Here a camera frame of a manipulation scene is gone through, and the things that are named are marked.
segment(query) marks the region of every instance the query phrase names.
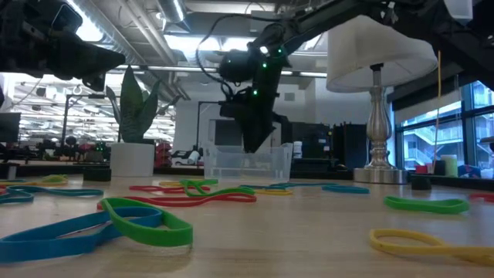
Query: desk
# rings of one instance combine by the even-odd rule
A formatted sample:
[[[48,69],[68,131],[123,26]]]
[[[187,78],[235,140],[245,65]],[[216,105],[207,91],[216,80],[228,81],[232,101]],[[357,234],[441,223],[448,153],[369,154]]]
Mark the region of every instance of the desk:
[[[105,189],[105,197],[150,196],[129,185],[157,185],[187,177],[113,178],[84,182],[71,176],[71,188]],[[352,185],[352,181],[339,182]],[[494,246],[494,205],[472,203],[463,215],[395,211],[383,197],[467,198],[474,191],[434,187],[362,185],[369,195],[293,188],[290,197],[259,195],[257,203],[211,202],[195,208],[166,208],[195,230],[193,249],[143,246],[119,238],[94,253],[0,266],[2,277],[494,277],[494,269],[448,257],[392,256],[367,244],[370,229],[410,229],[458,245]],[[235,184],[220,184],[220,188]],[[37,195],[34,203],[1,206],[0,236],[94,212],[94,198]]]

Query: red rubber band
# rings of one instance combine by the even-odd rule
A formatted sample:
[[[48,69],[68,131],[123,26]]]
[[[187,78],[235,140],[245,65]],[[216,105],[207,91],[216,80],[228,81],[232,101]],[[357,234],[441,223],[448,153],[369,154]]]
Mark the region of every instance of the red rubber band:
[[[203,205],[210,201],[227,201],[227,202],[255,202],[257,198],[254,195],[245,193],[227,193],[211,197],[137,197],[137,196],[127,196],[121,198],[128,198],[130,200],[136,200],[145,202],[151,205],[158,205],[164,207],[177,207],[186,208],[194,207],[197,205]]]
[[[130,186],[129,189],[134,191],[142,191],[142,192],[163,192],[165,194],[185,194],[184,187],[162,188],[161,186],[153,186],[153,185],[133,185]],[[195,187],[189,186],[188,189],[195,189]],[[201,189],[207,192],[211,190],[207,186],[201,186]]]
[[[494,202],[494,194],[489,194],[489,193],[470,194],[469,198],[470,199],[482,198],[484,199],[484,202]]]

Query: computer monitor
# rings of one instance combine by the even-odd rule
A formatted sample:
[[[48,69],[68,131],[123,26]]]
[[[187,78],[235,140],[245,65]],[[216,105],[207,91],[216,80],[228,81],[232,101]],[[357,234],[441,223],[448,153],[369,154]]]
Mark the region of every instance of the computer monitor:
[[[0,142],[15,143],[19,140],[20,113],[0,113]]]

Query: snake plant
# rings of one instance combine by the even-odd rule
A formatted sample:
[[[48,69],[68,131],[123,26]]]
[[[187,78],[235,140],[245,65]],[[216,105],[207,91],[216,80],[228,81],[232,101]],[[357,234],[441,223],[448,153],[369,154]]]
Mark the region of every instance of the snake plant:
[[[144,134],[156,117],[160,84],[156,82],[151,93],[142,91],[129,66],[125,71],[120,93],[120,109],[115,93],[107,86],[107,97],[113,107],[115,120],[120,125],[122,139],[126,143],[144,143]]]

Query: white lampshade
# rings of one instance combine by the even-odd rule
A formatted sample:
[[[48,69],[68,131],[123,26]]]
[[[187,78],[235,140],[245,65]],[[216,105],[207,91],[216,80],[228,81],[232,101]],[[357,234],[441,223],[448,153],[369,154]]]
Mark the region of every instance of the white lampshade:
[[[428,42],[410,39],[367,16],[358,16],[328,31],[328,90],[368,91],[373,86],[369,66],[378,63],[384,63],[383,86],[415,80],[435,70],[438,64]]]

